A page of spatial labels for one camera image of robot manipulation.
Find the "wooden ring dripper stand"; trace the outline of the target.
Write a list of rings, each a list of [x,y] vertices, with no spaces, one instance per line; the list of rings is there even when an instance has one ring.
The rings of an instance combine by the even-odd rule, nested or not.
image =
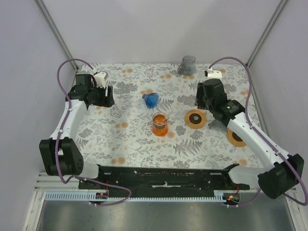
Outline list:
[[[195,109],[190,110],[185,114],[184,121],[192,129],[201,129],[207,122],[206,113]]]

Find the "blue glass dripper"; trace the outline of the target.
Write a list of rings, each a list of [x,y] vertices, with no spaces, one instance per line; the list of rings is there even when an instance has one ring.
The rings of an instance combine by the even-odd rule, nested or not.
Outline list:
[[[145,101],[145,104],[147,108],[153,109],[157,106],[159,101],[159,95],[157,93],[149,93],[149,94],[143,94],[142,98]]]

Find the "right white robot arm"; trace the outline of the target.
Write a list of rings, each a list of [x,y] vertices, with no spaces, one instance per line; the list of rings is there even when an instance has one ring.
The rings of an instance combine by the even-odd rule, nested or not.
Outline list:
[[[300,182],[304,159],[299,154],[289,154],[256,126],[238,101],[227,98],[220,79],[198,83],[195,105],[209,110],[214,119],[242,139],[263,165],[232,167],[220,177],[223,188],[229,190],[237,184],[246,184],[259,187],[269,198],[276,199]]]

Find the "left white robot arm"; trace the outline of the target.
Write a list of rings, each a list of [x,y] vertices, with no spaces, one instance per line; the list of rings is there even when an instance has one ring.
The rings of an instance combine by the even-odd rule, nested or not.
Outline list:
[[[89,178],[89,183],[95,189],[104,187],[105,175],[99,173],[97,164],[84,161],[75,140],[80,122],[90,105],[99,107],[114,105],[113,87],[106,84],[107,77],[106,72],[76,75],[76,84],[65,98],[64,112],[57,128],[49,139],[41,140],[39,143],[48,175]]]

